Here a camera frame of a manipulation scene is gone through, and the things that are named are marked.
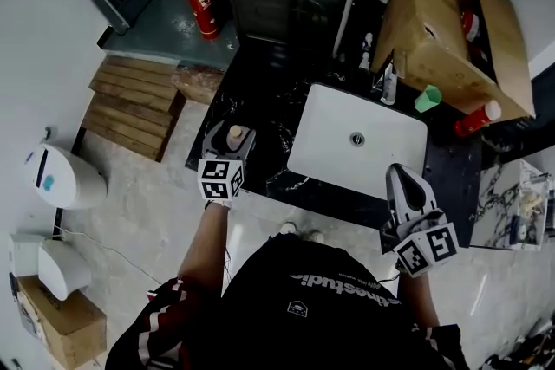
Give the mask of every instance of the white sneaker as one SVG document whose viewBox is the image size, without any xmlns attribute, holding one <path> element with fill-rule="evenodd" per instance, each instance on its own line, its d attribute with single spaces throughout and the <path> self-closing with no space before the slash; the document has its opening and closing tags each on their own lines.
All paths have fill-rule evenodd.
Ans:
<svg viewBox="0 0 555 370">
<path fill-rule="evenodd" d="M 309 241 L 316 243 L 323 243 L 324 237 L 320 231 L 312 231 L 309 235 Z"/>
<path fill-rule="evenodd" d="M 281 226 L 279 229 L 280 234 L 282 235 L 289 235 L 289 234 L 297 234 L 297 226 L 292 222 L 286 222 Z"/>
</svg>

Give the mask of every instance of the wooden pallet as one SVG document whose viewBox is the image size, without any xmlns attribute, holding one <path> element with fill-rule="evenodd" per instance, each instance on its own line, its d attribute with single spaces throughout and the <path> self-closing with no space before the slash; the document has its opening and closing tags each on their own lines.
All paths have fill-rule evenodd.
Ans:
<svg viewBox="0 0 555 370">
<path fill-rule="evenodd" d="M 174 72 L 160 63 L 107 58 L 90 83 L 95 96 L 82 126 L 160 162 L 186 100 L 172 83 Z"/>
</svg>

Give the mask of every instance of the gray countertop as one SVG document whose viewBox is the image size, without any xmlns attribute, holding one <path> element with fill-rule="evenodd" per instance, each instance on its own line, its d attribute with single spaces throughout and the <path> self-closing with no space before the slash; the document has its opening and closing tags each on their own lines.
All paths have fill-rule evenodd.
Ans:
<svg viewBox="0 0 555 370">
<path fill-rule="evenodd" d="M 112 32 L 99 46 L 110 55 L 227 70 L 237 52 L 238 38 L 229 21 L 216 39 L 207 41 L 200 35 L 186 0 L 153 0 L 124 36 Z"/>
</svg>

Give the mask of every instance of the red fire extinguisher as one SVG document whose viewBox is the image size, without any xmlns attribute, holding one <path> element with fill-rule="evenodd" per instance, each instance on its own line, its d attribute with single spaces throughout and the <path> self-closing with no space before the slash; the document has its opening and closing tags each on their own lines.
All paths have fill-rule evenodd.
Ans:
<svg viewBox="0 0 555 370">
<path fill-rule="evenodd" d="M 218 37 L 219 28 L 216 17 L 212 11 L 211 0 L 189 0 L 194 16 L 197 18 L 200 33 L 205 39 L 215 39 Z"/>
</svg>

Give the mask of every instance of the red can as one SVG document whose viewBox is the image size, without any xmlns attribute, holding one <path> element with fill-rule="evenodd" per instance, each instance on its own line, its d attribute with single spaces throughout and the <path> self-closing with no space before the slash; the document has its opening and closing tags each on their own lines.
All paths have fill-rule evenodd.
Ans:
<svg viewBox="0 0 555 370">
<path fill-rule="evenodd" d="M 216 17 L 213 14 L 211 0 L 189 0 L 194 16 L 197 18 L 200 33 L 205 39 L 215 39 L 218 37 L 219 28 Z"/>
<path fill-rule="evenodd" d="M 457 136 L 464 138 L 480 130 L 484 125 L 496 121 L 500 117 L 500 104 L 497 101 L 489 101 L 483 107 L 478 108 L 473 113 L 455 123 L 454 131 L 457 133 Z"/>
</svg>

